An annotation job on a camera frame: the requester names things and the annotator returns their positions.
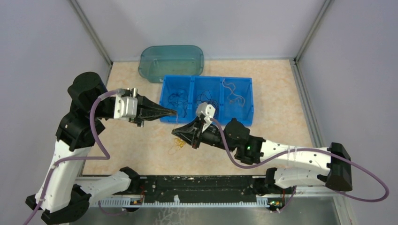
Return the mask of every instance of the gray floor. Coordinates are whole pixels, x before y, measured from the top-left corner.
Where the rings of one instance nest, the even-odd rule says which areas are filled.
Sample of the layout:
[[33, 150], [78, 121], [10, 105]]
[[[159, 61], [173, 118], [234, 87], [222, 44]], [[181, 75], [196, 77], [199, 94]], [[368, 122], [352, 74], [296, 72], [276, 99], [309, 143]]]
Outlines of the gray floor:
[[[120, 209], [107, 209], [117, 212]], [[338, 225], [333, 198], [297, 197], [281, 214], [260, 208], [142, 208], [118, 217], [90, 208], [71, 225]]]

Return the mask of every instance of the white string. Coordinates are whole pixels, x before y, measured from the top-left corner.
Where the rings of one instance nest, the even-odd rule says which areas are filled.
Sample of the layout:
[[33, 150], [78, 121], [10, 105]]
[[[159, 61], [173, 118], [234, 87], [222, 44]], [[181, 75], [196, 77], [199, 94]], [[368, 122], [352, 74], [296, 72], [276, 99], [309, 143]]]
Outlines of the white string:
[[[240, 102], [238, 101], [238, 105], [240, 105], [241, 107], [243, 107], [243, 106], [245, 105], [245, 98], [244, 98], [243, 96], [241, 96], [241, 95], [237, 95], [237, 94], [234, 93], [234, 91], [235, 91], [235, 89], [236, 89], [234, 83], [232, 83], [232, 82], [231, 82], [231, 83], [226, 83], [225, 85], [224, 85], [224, 83], [225, 83], [225, 79], [222, 81], [222, 86], [225, 87], [225, 88], [228, 88], [228, 89], [231, 91], [231, 93], [227, 96], [227, 99], [230, 101], [230, 104], [232, 104], [232, 103], [234, 103], [234, 102], [236, 102], [237, 100], [240, 99], [243, 103], [240, 104]], [[230, 85], [230, 84], [232, 84], [232, 86], [234, 87], [234, 89], [231, 89], [230, 87], [227, 86], [227, 85]], [[235, 95], [236, 98], [235, 98], [235, 99], [229, 99], [229, 97], [230, 97], [231, 95]]]

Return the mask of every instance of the clear teal plastic lid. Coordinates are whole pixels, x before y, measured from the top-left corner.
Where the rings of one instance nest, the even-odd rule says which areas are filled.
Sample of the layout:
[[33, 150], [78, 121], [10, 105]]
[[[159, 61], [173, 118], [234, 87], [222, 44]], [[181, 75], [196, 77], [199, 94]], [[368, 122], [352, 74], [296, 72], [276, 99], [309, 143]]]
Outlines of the clear teal plastic lid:
[[194, 45], [151, 46], [141, 54], [138, 72], [152, 83], [162, 83], [165, 75], [200, 75], [205, 60]]

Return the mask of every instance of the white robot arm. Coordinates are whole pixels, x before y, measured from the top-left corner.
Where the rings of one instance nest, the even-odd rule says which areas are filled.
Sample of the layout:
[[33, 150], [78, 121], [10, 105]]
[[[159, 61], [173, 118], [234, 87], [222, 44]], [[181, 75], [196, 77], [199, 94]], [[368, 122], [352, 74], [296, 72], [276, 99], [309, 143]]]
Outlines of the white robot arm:
[[[139, 175], [128, 167], [85, 186], [75, 184], [84, 160], [109, 159], [109, 155], [88, 157], [95, 144], [89, 119], [91, 107], [106, 92], [100, 77], [93, 72], [79, 75], [68, 88], [72, 104], [56, 132], [55, 151], [46, 180], [35, 195], [26, 199], [32, 210], [40, 207], [44, 211], [42, 219], [48, 225], [76, 221], [97, 201], [127, 189], [138, 189]], [[99, 119], [126, 120], [143, 127], [145, 120], [176, 115], [176, 111], [139, 95], [137, 89], [120, 89], [115, 93], [116, 97], [102, 99], [95, 110], [97, 134], [105, 129]]]
[[[318, 153], [299, 151], [303, 147], [290, 146], [251, 136], [250, 130], [233, 118], [224, 130], [212, 124], [215, 109], [206, 102], [200, 104], [196, 111], [197, 118], [183, 127], [176, 128], [172, 134], [183, 139], [193, 148], [200, 143], [226, 149], [222, 141], [225, 136], [229, 151], [236, 150], [234, 158], [245, 164], [262, 164], [277, 154], [280, 156], [267, 162], [266, 183], [281, 189], [297, 185], [324, 185], [336, 191], [351, 191], [351, 166], [322, 152], [331, 152], [348, 160], [350, 156], [341, 144], [332, 143], [328, 148], [316, 148]], [[254, 168], [258, 165], [243, 166]]]

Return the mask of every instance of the cable tie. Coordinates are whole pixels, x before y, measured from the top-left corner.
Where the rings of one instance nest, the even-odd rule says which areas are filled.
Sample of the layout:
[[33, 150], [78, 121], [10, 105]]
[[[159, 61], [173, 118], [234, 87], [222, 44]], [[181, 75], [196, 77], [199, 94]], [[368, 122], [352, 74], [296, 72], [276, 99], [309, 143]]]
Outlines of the cable tie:
[[294, 161], [294, 165], [295, 165], [296, 164], [296, 155], [297, 155], [297, 146], [294, 146], [293, 149], [294, 149], [293, 161]]
[[287, 154], [286, 154], [286, 156], [287, 156], [286, 165], [289, 166], [290, 145], [287, 146], [287, 150], [286, 151], [287, 151]]

